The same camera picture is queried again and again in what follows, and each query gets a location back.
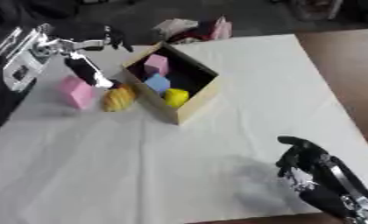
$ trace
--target white paper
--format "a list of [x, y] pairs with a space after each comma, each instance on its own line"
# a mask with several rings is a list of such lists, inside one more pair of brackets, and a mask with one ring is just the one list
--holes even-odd
[[[137, 48], [137, 52], [146, 47]], [[223, 78], [183, 126], [136, 103], [77, 111], [55, 89], [61, 59], [0, 131], [0, 224], [171, 224], [316, 211], [276, 177], [307, 138], [368, 186], [368, 144], [293, 35], [178, 46]], [[111, 76], [137, 54], [89, 53]]]

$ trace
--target colored block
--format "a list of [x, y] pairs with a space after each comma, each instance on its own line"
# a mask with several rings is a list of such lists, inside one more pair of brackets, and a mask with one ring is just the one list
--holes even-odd
[[92, 101], [93, 88], [80, 78], [69, 75], [59, 85], [65, 101], [77, 109], [86, 108]]
[[170, 88], [170, 80], [164, 76], [160, 76], [159, 73], [155, 73], [152, 77], [146, 80], [145, 84], [160, 95]]
[[167, 57], [152, 54], [145, 62], [145, 71], [149, 75], [159, 74], [161, 76], [165, 76], [169, 72]]

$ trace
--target gray floor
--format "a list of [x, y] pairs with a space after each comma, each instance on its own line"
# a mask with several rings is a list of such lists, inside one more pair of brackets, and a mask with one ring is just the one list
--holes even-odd
[[134, 44], [147, 43], [148, 31], [169, 18], [204, 20], [224, 15], [233, 22], [234, 36], [368, 27], [343, 17], [336, 21], [302, 22], [285, 4], [272, 4], [268, 0], [140, 0], [131, 6], [122, 1], [83, 6], [79, 19], [120, 27]]

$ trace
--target wooden box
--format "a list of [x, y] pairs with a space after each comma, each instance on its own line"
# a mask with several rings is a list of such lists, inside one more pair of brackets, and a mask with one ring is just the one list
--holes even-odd
[[[189, 100], [180, 108], [166, 105], [162, 96], [144, 83], [147, 78], [144, 64], [154, 53], [168, 58], [170, 70], [166, 77], [171, 81], [171, 88], [184, 89], [189, 92]], [[140, 94], [145, 95], [152, 105], [167, 116], [170, 123], [183, 123], [217, 93], [219, 78], [216, 72], [166, 43], [152, 46], [138, 58], [123, 66], [128, 81]]]

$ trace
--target pink block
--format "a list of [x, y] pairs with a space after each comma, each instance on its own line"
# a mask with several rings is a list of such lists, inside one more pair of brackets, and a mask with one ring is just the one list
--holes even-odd
[[167, 57], [152, 54], [145, 63], [145, 71], [149, 75], [160, 74], [161, 76], [165, 76], [169, 73]]
[[86, 108], [93, 99], [93, 88], [80, 78], [69, 75], [59, 85], [65, 100], [77, 109]]

